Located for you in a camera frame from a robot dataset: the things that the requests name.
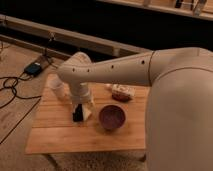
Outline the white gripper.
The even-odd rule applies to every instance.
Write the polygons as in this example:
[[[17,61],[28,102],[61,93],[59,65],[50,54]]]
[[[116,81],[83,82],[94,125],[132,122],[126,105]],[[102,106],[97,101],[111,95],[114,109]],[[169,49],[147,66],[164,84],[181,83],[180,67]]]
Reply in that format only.
[[[70,99],[72,102],[72,112],[75,111],[79,104],[82,105],[82,108],[86,107],[93,112],[94,109],[94,100],[92,92],[87,83],[80,84],[71,84],[70,89]]]

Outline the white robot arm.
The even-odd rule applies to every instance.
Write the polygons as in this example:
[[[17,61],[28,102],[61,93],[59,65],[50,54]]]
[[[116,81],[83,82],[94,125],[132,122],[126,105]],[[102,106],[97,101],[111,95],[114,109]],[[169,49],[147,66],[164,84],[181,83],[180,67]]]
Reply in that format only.
[[[77,52],[57,74],[75,103],[91,99],[91,82],[148,86],[148,171],[213,171],[212,51],[165,49],[97,63]]]

